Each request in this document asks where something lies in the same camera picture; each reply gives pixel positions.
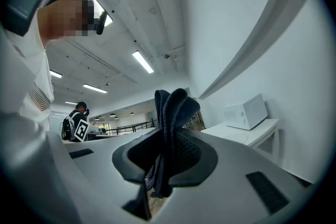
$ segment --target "black cloth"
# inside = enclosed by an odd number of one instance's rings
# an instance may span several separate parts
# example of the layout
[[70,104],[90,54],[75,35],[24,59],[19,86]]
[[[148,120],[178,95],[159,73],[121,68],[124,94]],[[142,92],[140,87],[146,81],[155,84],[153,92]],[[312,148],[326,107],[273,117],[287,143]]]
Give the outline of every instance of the black cloth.
[[152,197],[168,197],[171,189],[169,178],[186,170],[198,160],[198,152],[194,146],[175,133],[175,128],[188,123],[191,117],[200,110],[200,104],[187,96],[184,89],[177,89],[171,94],[165,90],[155,92],[157,126],[163,135],[160,154],[146,178],[147,190],[154,188]]
[[[78,112],[76,109],[73,110],[70,114],[69,114],[69,117],[72,117],[73,114],[75,114],[76,112]],[[74,122],[74,125],[75,125],[75,129],[77,128],[80,120],[84,120],[86,121],[86,116],[82,113],[78,113],[77,115],[75,115],[73,118],[73,122]],[[78,138],[76,138],[73,134],[71,134],[71,138],[70,138],[70,141],[71,142],[80,142]]]

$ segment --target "microwave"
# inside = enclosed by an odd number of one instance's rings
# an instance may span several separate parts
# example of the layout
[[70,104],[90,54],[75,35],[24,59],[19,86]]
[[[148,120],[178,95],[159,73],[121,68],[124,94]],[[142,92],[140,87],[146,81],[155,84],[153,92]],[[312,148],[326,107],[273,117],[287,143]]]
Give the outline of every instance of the microwave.
[[227,126],[244,130],[251,130],[268,115],[261,94],[244,103],[225,106],[222,111]]

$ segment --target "black railing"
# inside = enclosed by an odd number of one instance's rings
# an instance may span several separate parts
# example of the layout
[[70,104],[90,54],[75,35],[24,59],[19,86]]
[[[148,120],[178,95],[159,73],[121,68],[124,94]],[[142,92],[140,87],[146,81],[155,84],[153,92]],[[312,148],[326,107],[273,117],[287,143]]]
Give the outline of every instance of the black railing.
[[137,123],[137,124],[132,124],[132,125],[127,125],[127,126],[122,126],[122,127],[118,127],[116,129],[109,129],[106,130],[106,134],[108,135],[119,135],[120,133],[134,133],[137,130],[143,130],[143,129],[147,129],[147,128],[152,128],[152,127],[157,127],[158,123],[157,120],[153,120],[153,121],[147,121],[147,122],[142,122],[142,123]]

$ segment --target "ceiling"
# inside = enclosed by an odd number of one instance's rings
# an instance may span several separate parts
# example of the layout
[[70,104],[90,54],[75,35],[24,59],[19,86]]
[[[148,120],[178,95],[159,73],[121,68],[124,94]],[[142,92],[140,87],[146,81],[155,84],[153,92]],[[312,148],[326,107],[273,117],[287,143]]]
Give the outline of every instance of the ceiling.
[[[148,100],[145,102],[141,102],[135,105],[128,106],[126,108],[118,109],[115,111],[109,111],[108,113],[100,115],[100,122],[104,121],[113,121],[114,117],[110,117],[111,113],[114,113],[118,118],[126,118],[130,116],[130,113],[133,112],[134,114],[138,115],[141,113],[147,113],[151,111],[155,111],[155,101],[154,99]],[[90,122],[94,121],[95,117],[90,118]]]
[[[100,106],[184,72],[180,0],[160,0],[169,35],[157,0],[98,2],[113,19],[102,35],[54,40],[47,47],[50,69],[62,74],[60,79],[52,77],[54,103],[85,101],[90,108]],[[154,73],[147,73],[132,56],[137,50]],[[108,93],[86,89],[84,83]]]

